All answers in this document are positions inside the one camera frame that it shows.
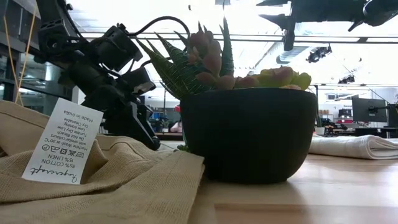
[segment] white cloth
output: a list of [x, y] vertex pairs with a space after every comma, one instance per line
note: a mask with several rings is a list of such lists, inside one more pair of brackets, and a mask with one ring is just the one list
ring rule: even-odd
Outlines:
[[314, 135], [310, 153], [360, 159], [398, 159], [398, 139], [372, 135], [337, 138]]

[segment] black pot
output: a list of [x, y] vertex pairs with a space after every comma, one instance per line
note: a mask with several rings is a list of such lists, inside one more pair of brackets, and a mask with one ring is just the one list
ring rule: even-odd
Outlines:
[[205, 157], [208, 178], [269, 184], [303, 164], [317, 98], [301, 90], [250, 88], [187, 96], [180, 106], [188, 146]]

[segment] white clothing label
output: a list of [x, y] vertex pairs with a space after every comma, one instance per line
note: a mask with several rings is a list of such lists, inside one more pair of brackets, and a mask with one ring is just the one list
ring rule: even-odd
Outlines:
[[22, 178], [80, 184], [103, 113], [59, 98]]

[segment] light wood tabletop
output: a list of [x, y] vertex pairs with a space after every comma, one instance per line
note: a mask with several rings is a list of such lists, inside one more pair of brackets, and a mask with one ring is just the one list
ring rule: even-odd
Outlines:
[[397, 224], [398, 160], [309, 155], [287, 182], [203, 181], [189, 224]]

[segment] beige linen fabric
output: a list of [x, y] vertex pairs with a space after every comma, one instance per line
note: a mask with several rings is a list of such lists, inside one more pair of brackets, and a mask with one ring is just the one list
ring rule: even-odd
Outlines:
[[96, 137], [80, 185], [22, 179], [49, 117], [0, 101], [0, 223], [186, 223], [203, 158]]

